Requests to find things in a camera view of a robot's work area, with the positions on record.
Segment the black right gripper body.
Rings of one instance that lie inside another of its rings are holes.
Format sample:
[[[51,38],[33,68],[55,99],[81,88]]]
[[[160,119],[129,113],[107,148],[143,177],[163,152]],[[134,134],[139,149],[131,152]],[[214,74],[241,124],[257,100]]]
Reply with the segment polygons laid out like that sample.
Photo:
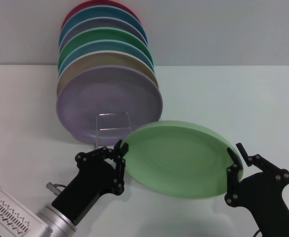
[[[289,184],[289,173],[270,176],[260,172],[239,184],[238,206],[250,211],[264,237],[289,237],[289,209],[283,189]]]

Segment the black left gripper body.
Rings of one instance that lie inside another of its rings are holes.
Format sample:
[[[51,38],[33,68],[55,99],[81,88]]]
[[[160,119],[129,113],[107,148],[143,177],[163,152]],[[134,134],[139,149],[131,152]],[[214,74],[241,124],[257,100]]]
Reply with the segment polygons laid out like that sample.
[[[101,195],[112,193],[116,171],[102,159],[77,162],[77,176],[52,202],[52,206],[77,225]]]

